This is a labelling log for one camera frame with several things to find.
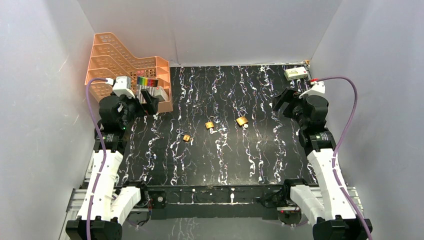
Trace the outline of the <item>large brass padlock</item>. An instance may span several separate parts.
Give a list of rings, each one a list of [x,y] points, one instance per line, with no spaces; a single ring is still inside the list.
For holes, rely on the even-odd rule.
[[[246,110],[245,109],[240,109],[238,110],[238,118],[236,119],[236,123],[238,124],[239,127],[247,129],[249,127],[248,123],[248,119],[246,118]]]

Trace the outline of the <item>medium brass padlock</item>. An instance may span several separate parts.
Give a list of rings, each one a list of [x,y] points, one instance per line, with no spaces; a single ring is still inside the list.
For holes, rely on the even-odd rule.
[[[208,121],[205,123],[205,128],[209,131],[210,134],[217,132],[217,120],[215,116],[210,116]]]

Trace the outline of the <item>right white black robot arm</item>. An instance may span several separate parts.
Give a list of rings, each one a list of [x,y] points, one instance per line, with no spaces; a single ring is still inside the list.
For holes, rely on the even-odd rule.
[[[282,202],[300,208],[312,226],[315,240],[370,240],[373,226],[348,193],[339,167],[336,141],[326,127],[328,101],[321,95],[286,88],[272,101],[274,111],[295,120],[299,142],[318,181],[321,199],[301,179],[285,180]]]

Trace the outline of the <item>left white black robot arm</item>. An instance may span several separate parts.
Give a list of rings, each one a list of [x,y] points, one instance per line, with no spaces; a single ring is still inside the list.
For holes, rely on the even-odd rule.
[[[75,219],[67,221],[71,240],[120,240],[123,224],[133,208],[152,213],[152,198],[143,181],[126,181],[116,189],[116,178],[129,140],[127,128],[144,114],[140,101],[129,89],[114,90],[99,102],[94,117],[92,172],[82,206]]]

